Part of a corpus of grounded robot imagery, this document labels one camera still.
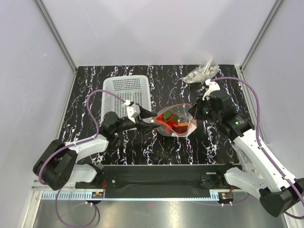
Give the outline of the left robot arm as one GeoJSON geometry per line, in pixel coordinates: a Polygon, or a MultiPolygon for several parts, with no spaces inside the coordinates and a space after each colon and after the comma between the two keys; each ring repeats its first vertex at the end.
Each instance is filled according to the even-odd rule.
{"type": "Polygon", "coordinates": [[[97,168],[88,164],[78,165],[77,162],[115,147],[120,132],[136,129],[147,134],[159,127],[157,123],[145,121],[157,114],[139,104],[131,104],[126,110],[127,116],[123,118],[115,112],[107,112],[96,135],[69,143],[53,140],[33,167],[33,173],[38,176],[39,182],[53,190],[59,190],[73,177],[75,182],[86,182],[90,187],[98,188],[103,177],[97,168]]]}

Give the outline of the red orange papaya slice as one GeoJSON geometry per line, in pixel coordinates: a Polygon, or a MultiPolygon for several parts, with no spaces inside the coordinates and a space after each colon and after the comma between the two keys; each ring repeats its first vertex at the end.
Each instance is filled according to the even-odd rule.
{"type": "Polygon", "coordinates": [[[184,122],[184,123],[175,123],[172,126],[172,130],[176,133],[176,134],[186,134],[188,132],[188,128],[189,128],[189,123],[188,122],[184,122]]]}

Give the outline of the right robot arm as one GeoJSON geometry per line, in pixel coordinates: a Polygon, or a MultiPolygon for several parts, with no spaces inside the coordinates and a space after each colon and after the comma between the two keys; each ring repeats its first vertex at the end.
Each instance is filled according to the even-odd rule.
{"type": "Polygon", "coordinates": [[[248,157],[261,177],[231,166],[218,174],[220,188],[233,185],[259,200],[273,217],[278,217],[298,202],[304,201],[304,180],[297,179],[272,154],[257,135],[247,114],[238,113],[230,96],[223,91],[200,95],[189,110],[197,121],[211,121],[227,136],[239,154],[248,157]]]}

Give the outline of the clear zip bag orange zipper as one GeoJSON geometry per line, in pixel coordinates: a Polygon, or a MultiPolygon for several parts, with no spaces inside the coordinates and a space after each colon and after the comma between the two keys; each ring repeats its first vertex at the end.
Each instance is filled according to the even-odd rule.
{"type": "Polygon", "coordinates": [[[151,122],[159,125],[157,131],[166,137],[188,137],[197,129],[197,122],[189,113],[192,105],[181,103],[161,109],[151,122]]]}

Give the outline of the red strawberry bunch with leaves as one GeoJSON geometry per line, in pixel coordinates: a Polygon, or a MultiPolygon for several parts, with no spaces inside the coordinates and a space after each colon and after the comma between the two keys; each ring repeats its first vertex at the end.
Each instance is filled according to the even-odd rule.
{"type": "Polygon", "coordinates": [[[163,112],[156,118],[156,122],[160,125],[159,132],[163,134],[171,133],[173,131],[172,130],[173,124],[179,123],[178,120],[179,120],[178,115],[175,114],[174,112],[170,110],[163,112]]]}

